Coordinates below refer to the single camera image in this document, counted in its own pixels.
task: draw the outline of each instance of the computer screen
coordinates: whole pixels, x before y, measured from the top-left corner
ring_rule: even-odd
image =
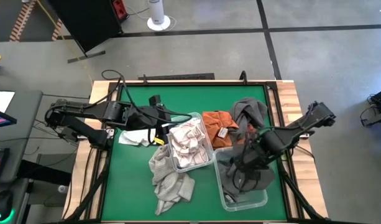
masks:
[[[0,111],[0,127],[16,124],[16,119]]]

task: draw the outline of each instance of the clear plastic container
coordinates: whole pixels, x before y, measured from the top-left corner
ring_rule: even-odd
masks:
[[[218,181],[219,194],[221,196],[221,203],[223,208],[229,212],[245,210],[250,208],[262,207],[267,203],[266,190],[251,190],[242,193],[236,197],[237,202],[228,202],[225,200],[223,194],[223,187],[221,183],[221,176],[219,175],[218,162],[229,162],[234,156],[232,147],[219,148],[214,151],[214,166],[216,173],[216,180]]]
[[[201,143],[204,146],[205,151],[206,151],[206,153],[208,155],[208,161],[204,162],[202,164],[197,164],[197,165],[194,165],[194,166],[188,166],[188,167],[181,168],[179,166],[177,160],[175,160],[174,157],[173,157],[172,135],[169,133],[169,134],[167,134],[167,137],[168,137],[168,147],[170,149],[171,161],[172,161],[172,164],[173,164],[173,169],[175,169],[175,171],[177,171],[177,172],[188,172],[189,170],[193,170],[193,169],[197,169],[197,168],[200,168],[200,167],[203,167],[203,166],[207,166],[207,165],[210,165],[210,164],[212,164],[214,162],[213,161],[214,150],[213,150],[213,146],[211,145],[211,141],[209,141],[209,137],[208,137],[207,129],[205,128],[205,125],[204,125],[203,117],[199,113],[189,113],[189,115],[191,115],[193,118],[198,118],[198,119],[201,120],[201,122],[200,122],[201,131],[205,135],[205,138],[202,140]],[[172,121],[180,121],[180,120],[185,119],[185,118],[187,118],[187,117],[186,116],[176,116],[176,117],[172,118]]]

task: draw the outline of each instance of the concrete floor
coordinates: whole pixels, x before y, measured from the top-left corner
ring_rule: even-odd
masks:
[[[126,2],[135,10],[144,7],[138,1]],[[381,24],[381,0],[264,0],[263,4],[269,27]],[[175,30],[262,27],[254,0],[166,0],[165,7],[178,20]],[[148,32],[137,16],[122,26],[126,32]],[[282,78],[296,81],[303,110],[318,100],[337,115],[333,127],[319,129],[311,138],[329,217],[381,223],[381,124],[367,129],[359,121],[367,107],[365,99],[381,90],[381,29],[271,36]],[[81,63],[67,64],[73,56],[66,44],[77,49],[70,40],[0,43],[4,57],[0,89],[88,96],[90,81]],[[128,80],[143,74],[206,72],[214,72],[217,79],[237,79],[241,70],[251,79],[274,79],[262,33],[119,38],[93,51],[98,50],[106,50],[106,55],[84,61],[93,80],[101,80],[105,69],[118,70]],[[39,118],[54,100],[43,99]],[[72,150],[64,142],[33,144],[42,144],[44,154]],[[59,219],[61,210],[54,209],[48,220]],[[28,223],[43,220],[39,210],[30,213]]]

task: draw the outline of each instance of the green table surface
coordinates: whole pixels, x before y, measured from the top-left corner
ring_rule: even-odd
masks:
[[[131,97],[138,106],[149,104],[149,97],[160,95],[162,103],[178,113],[229,110],[235,101],[253,96],[266,103],[262,86],[130,86]],[[128,101],[122,91],[122,101]],[[181,201],[157,216],[157,197],[152,185],[149,160],[156,146],[128,146],[118,143],[116,134],[109,179],[104,198],[102,221],[220,221],[286,220],[280,181],[267,189],[265,206],[228,212],[223,209],[213,164],[188,172],[196,181],[190,202]],[[272,167],[277,174],[277,165]]]

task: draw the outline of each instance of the gray towel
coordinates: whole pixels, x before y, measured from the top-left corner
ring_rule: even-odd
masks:
[[[169,210],[181,198],[189,202],[195,187],[195,180],[186,173],[177,173],[173,169],[168,145],[160,146],[149,161],[154,174],[152,184],[158,198],[156,215]]]
[[[248,124],[253,125],[254,128],[265,126],[267,106],[253,97],[246,97],[235,102],[229,113],[239,126],[239,129],[231,133],[231,136],[234,136],[235,140],[239,140],[245,137]]]

